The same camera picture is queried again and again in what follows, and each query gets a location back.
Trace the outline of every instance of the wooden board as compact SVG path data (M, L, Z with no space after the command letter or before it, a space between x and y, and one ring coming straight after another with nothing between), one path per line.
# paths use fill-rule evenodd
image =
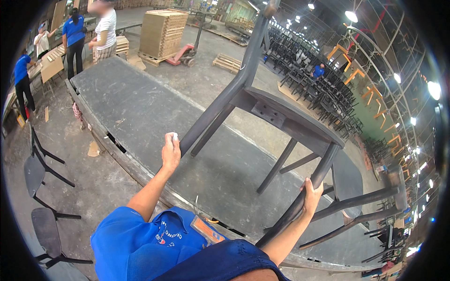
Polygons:
M178 52L175 52L175 53L170 54L170 55L168 55L168 56L166 56L166 57L164 57L164 58L154 58L154 57L152 57L152 56L150 56L150 55L148 55L148 54L146 54L146 53L143 53L143 52L140 52L140 51L139 51L139 52L138 52L138 56L139 56L143 61L148 62L148 63L150 63L151 65L153 65L153 66L155 66L155 67L158 67L160 62L165 61L166 59L175 56L177 53L178 53Z
M56 3L53 12L52 27L50 30L58 28L64 20L64 12L66 11L67 0L62 0Z
M233 74L237 74L242 62L233 57L227 56L225 54L218 54L217 57L212 61L212 66L219 65L221 67L227 68Z

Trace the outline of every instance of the stack of wooden boards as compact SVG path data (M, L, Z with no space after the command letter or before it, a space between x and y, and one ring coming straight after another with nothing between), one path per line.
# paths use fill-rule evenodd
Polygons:
M117 47L116 54L124 53L128 58L128 49L130 48L130 43L125 36L117 36Z
M237 74L239 69L241 68L242 62L225 54L218 54L217 57L212 61L212 66L215 66L216 64L229 69L231 71L230 73Z
M139 56L162 60L174 56L180 50L188 15L174 9L147 11L142 21Z
M126 8L134 7L158 7L158 8L169 8L174 4L173 0L118 0L114 4L116 10L122 10Z

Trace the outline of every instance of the chair seat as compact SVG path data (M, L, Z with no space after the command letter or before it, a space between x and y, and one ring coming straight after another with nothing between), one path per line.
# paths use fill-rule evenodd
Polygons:
M61 241L59 240L58 227L52 210L37 208L31 211L31 221L39 244L52 258L61 255Z
M33 198L44 180L45 168L36 155L34 157L30 155L27 160L25 160L23 171L28 194Z

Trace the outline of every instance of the black chair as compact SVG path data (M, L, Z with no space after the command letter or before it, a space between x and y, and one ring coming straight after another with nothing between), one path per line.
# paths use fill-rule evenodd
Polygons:
M60 174L53 171L45 163L46 155L63 164L64 161L42 148L41 144L39 143L39 140L36 137L36 133L31 125L30 125L30 136L31 136L31 155L25 160L25 164L23 165L23 171L25 174L25 184L27 185L28 194L39 204L52 210L55 218L81 219L79 215L58 213L55 209L48 206L46 203L44 203L41 199L39 199L36 196L37 190L39 189L39 187L41 187L41 184L45 185L44 177L46 172L51 172L52 174L56 175L57 178L62 179L65 183L68 183L72 187L75 187L75 185L72 182L65 179Z
M51 259L50 261L44 263L47 269L59 262L84 264L94 263L91 260L68 258L63 254L58 227L56 225L56 217L54 216L52 210L48 208L34 209L31 211L31 221L33 222L37 240L39 241L41 247L45 250L45 254L39 255L35 258L39 263L44 259Z

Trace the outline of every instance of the red pallet jack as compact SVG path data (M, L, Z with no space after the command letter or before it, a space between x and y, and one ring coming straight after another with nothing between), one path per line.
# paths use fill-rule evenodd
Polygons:
M212 13L208 12L197 12L195 14L195 18L199 21L198 25L198 33L197 33L197 40L195 41L195 44L186 44L181 50L176 54L176 56L172 58L166 59L166 62L173 64L173 65L179 65L180 63L184 63L185 65L189 67L193 67L195 64L194 57L197 54L197 48L198 48L198 42L200 41L200 34L202 33L203 24L205 22L206 16L211 18L212 22Z

